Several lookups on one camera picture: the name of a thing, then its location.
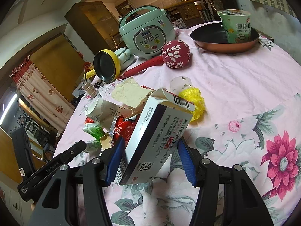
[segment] fan blade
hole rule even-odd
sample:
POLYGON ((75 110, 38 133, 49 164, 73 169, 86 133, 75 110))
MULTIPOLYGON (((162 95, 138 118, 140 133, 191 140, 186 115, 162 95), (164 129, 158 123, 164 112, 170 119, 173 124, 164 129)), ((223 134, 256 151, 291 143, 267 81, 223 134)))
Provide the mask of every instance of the fan blade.
POLYGON ((21 24, 23 19, 24 19, 24 14, 25 14, 27 3, 28 3, 28 1, 25 1, 23 3, 23 6, 21 8, 20 15, 19 15, 19 18, 18 18, 18 24, 21 24))
POLYGON ((10 8, 10 10, 8 11, 8 13, 6 14, 5 17, 9 16, 9 15, 13 12, 13 10, 14 10, 20 3, 22 3, 22 0, 19 0, 18 2, 16 2, 16 3, 10 8))

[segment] pink floral tablecloth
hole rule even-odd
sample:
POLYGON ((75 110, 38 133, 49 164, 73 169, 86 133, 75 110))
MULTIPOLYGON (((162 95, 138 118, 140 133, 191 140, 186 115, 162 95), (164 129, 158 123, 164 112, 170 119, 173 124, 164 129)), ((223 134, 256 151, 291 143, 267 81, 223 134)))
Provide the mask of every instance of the pink floral tablecloth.
MULTIPOLYGON (((274 225, 281 226, 301 198, 301 67, 277 45, 257 44, 248 52, 233 55, 204 51, 189 36, 198 26, 176 29, 176 39, 186 42, 192 53, 187 67, 154 66, 134 78, 140 85, 168 90, 169 82, 177 76, 191 79, 205 99, 206 113, 185 131, 188 145, 218 165, 242 165, 262 195, 274 225)), ((138 59, 133 66, 142 61, 138 59)), ((102 86, 103 98, 118 103, 110 96, 118 83, 102 86)), ((80 101, 55 155, 79 140, 93 140, 82 131, 89 102, 89 96, 80 101)), ((81 153, 69 165, 84 165, 98 155, 81 153)), ((152 182, 113 183, 103 191, 113 225, 185 226, 191 220, 199 189, 187 181, 175 151, 152 182)), ((223 198, 220 185, 216 225, 221 223, 223 198)), ((85 225, 81 186, 79 208, 85 225)))

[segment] floral curtain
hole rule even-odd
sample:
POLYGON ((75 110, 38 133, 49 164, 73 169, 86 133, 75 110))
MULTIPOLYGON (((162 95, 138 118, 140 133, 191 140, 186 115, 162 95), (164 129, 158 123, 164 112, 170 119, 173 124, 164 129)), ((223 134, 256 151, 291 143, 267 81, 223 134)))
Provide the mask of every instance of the floral curtain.
POLYGON ((27 57, 10 75, 22 95, 59 132, 73 114, 73 106, 52 86, 27 57))

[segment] fluorescent light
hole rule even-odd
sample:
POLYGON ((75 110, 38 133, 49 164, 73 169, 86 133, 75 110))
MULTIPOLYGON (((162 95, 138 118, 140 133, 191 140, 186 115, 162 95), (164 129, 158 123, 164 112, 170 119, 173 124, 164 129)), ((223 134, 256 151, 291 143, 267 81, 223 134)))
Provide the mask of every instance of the fluorescent light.
POLYGON ((5 111, 3 112, 3 115, 1 116, 1 119, 0 119, 0 125, 2 124, 2 122, 3 122, 3 120, 4 120, 5 116, 6 116, 6 114, 7 114, 8 110, 9 110, 9 108, 12 106, 12 104, 13 104, 14 101, 16 100, 17 96, 18 96, 18 94, 16 93, 16 94, 12 97, 12 99, 10 100, 10 102, 8 103, 8 105, 7 105, 6 109, 5 109, 5 111))

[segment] plastic cup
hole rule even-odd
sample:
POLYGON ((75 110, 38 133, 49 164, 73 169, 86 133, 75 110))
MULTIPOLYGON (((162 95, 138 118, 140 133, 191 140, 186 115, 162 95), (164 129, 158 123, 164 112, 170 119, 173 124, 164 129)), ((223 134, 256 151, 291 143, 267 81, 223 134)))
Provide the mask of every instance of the plastic cup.
POLYGON ((176 95, 190 87, 193 87, 191 80, 185 76, 179 76, 170 81, 170 91, 176 95))
POLYGON ((250 40, 250 12, 237 9, 227 9, 218 11, 217 13, 222 19, 228 43, 242 43, 250 40))

